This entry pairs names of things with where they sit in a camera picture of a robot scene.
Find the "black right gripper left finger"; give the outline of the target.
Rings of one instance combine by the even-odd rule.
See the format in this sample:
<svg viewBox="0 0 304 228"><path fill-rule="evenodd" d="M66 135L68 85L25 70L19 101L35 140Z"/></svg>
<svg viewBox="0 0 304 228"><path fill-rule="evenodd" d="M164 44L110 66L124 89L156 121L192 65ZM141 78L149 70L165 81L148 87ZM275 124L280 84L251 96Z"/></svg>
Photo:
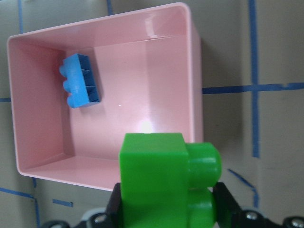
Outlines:
<svg viewBox="0 0 304 228"><path fill-rule="evenodd" d="M79 223L71 226L63 220L44 223L45 228L120 228L122 220L121 184L116 183L105 208L91 209L83 214Z"/></svg>

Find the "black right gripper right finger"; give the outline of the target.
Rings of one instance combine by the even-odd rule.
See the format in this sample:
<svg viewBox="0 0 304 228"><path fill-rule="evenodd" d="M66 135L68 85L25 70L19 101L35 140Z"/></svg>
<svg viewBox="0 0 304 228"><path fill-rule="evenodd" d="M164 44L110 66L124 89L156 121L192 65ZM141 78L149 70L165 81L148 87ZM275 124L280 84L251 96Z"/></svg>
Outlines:
<svg viewBox="0 0 304 228"><path fill-rule="evenodd" d="M304 218L290 216L277 224L255 209L242 209L226 185L217 182L212 188L216 203L216 223L220 228L302 228Z"/></svg>

